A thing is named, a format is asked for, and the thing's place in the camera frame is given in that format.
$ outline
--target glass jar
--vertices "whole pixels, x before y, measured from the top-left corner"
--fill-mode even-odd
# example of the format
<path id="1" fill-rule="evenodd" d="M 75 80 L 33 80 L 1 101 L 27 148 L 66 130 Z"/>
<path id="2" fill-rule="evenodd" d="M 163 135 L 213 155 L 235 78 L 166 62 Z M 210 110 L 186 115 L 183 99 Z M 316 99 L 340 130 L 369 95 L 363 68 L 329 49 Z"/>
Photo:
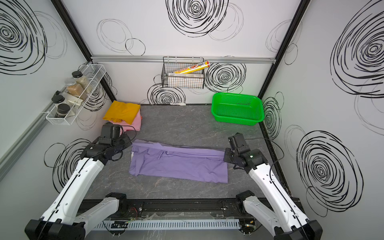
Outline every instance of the glass jar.
<path id="1" fill-rule="evenodd" d="M 65 118 L 71 107 L 68 104 L 61 103 L 57 106 L 55 118 Z"/>
<path id="2" fill-rule="evenodd" d="M 92 92 L 92 86 L 89 85 L 88 78 L 82 74 L 81 71 L 74 71 L 72 73 L 73 79 L 85 89 L 86 93 Z"/>
<path id="3" fill-rule="evenodd" d="M 64 98 L 64 96 L 62 95 L 54 95 L 52 97 L 52 102 L 56 105 L 56 107 L 58 108 L 60 104 L 64 103 L 64 104 L 67 104 L 69 107 L 71 107 L 72 105 Z M 75 113 L 73 110 L 71 110 L 69 113 L 68 113 L 68 117 L 72 117 L 74 116 Z"/>
<path id="4" fill-rule="evenodd" d="M 80 96 L 80 98 L 84 101 L 87 99 L 86 93 L 81 94 L 84 91 L 84 89 L 74 79 L 67 79 L 65 81 L 65 85 L 67 86 L 67 90 L 69 94 L 75 97 Z"/>

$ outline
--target white wire basket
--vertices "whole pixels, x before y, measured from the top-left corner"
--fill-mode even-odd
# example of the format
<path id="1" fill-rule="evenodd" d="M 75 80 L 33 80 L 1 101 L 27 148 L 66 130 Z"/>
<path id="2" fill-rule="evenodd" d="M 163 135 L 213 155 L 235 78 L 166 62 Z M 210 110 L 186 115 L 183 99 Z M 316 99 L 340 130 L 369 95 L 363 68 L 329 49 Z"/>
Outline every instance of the white wire basket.
<path id="1" fill-rule="evenodd" d="M 85 90 L 83 91 L 81 95 L 86 94 L 87 99 L 82 102 L 79 108 L 75 108 L 74 105 L 71 107 L 69 113 L 75 113 L 75 115 L 73 116 L 69 117 L 68 115 L 66 115 L 65 118 L 55 118 L 57 107 L 54 106 L 46 116 L 46 119 L 53 125 L 71 125 L 75 121 L 76 117 L 79 115 L 84 105 L 88 102 L 89 96 L 91 96 L 93 92 L 97 89 L 97 86 L 100 83 L 101 79 L 104 77 L 106 70 L 102 64 L 89 64 L 86 69 L 82 71 L 82 73 L 88 78 L 88 86 L 92 86 L 92 91 L 90 93 L 85 93 Z"/>

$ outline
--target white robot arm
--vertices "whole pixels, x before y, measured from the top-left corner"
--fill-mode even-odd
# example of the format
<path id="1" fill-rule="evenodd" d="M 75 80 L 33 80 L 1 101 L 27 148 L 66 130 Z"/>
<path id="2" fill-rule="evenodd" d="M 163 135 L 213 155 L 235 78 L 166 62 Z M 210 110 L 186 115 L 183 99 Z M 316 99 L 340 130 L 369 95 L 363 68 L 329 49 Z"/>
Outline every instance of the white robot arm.
<path id="1" fill-rule="evenodd" d="M 224 161 L 243 167 L 260 187 L 268 202 L 269 209 L 250 191 L 239 194 L 244 210 L 254 216 L 274 239 L 312 240 L 320 239 L 322 228 L 316 220 L 310 221 L 291 200 L 287 192 L 271 171 L 271 166 L 258 150 L 250 150 L 243 134 L 228 138 L 231 148 L 225 150 Z"/>
<path id="2" fill-rule="evenodd" d="M 103 125 L 100 137 L 84 149 L 75 171 L 52 205 L 39 220 L 30 220 L 25 227 L 29 239 L 81 240 L 108 216 L 122 216 L 127 212 L 126 195 L 110 193 L 99 204 L 76 216 L 85 194 L 105 164 L 132 145 L 126 132 L 120 135 L 120 129 L 116 124 Z"/>
<path id="3" fill-rule="evenodd" d="M 126 133 L 121 136 L 119 133 L 119 125 L 103 126 L 97 144 L 89 144 L 84 149 L 74 173 L 56 200 L 39 220 L 30 220 L 25 227 L 29 239 L 81 240 L 108 216 L 127 213 L 126 195 L 110 193 L 99 204 L 76 216 L 86 192 L 107 161 L 132 144 Z M 242 209 L 264 225 L 274 239 L 320 239 L 321 226 L 316 220 L 309 221 L 295 205 L 274 176 L 264 155 L 257 149 L 250 150 L 240 133 L 228 139 L 231 148 L 226 149 L 224 161 L 243 167 L 260 187 L 273 211 L 250 191 L 237 195 Z"/>

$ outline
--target purple cloth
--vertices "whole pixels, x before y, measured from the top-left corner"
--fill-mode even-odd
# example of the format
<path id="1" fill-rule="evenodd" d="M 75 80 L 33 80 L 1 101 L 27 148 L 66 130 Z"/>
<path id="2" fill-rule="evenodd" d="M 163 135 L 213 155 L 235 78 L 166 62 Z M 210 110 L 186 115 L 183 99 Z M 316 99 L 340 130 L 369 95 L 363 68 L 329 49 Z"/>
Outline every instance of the purple cloth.
<path id="1" fill-rule="evenodd" d="M 129 173 L 228 183 L 224 152 L 135 140 Z"/>

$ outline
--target green plastic basket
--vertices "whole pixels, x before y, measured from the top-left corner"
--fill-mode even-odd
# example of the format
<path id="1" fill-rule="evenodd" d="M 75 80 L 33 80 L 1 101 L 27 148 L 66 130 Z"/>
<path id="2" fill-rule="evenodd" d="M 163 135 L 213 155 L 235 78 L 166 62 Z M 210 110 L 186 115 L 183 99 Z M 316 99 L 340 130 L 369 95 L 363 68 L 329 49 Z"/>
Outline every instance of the green plastic basket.
<path id="1" fill-rule="evenodd" d="M 215 93 L 211 112 L 218 122 L 252 126 L 264 120 L 263 102 L 251 95 Z"/>

